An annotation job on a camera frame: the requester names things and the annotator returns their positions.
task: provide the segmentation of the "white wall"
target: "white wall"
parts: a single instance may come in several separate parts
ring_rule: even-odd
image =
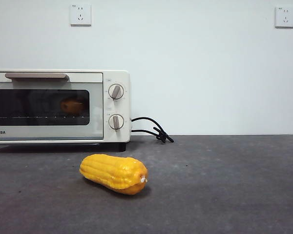
[[[171,134],[293,134],[293,0],[0,0],[0,68],[124,69],[132,116]],[[135,123],[135,128],[148,128]]]

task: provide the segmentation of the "yellow corn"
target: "yellow corn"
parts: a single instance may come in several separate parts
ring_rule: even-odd
[[[79,171],[93,182],[128,195],[141,191],[147,182],[146,167],[131,157],[90,155],[83,159]]]

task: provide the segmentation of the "oven door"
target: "oven door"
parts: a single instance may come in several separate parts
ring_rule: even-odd
[[[0,140],[103,139],[102,73],[0,73]]]

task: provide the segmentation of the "oven door handle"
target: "oven door handle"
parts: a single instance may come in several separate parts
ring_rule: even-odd
[[[41,80],[68,80],[68,75],[65,73],[43,73],[43,72],[8,72],[5,77],[9,79],[19,79],[29,81],[30,79]]]

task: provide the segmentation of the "oven window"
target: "oven window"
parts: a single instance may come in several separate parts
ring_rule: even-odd
[[[0,126],[87,125],[89,92],[0,89]]]

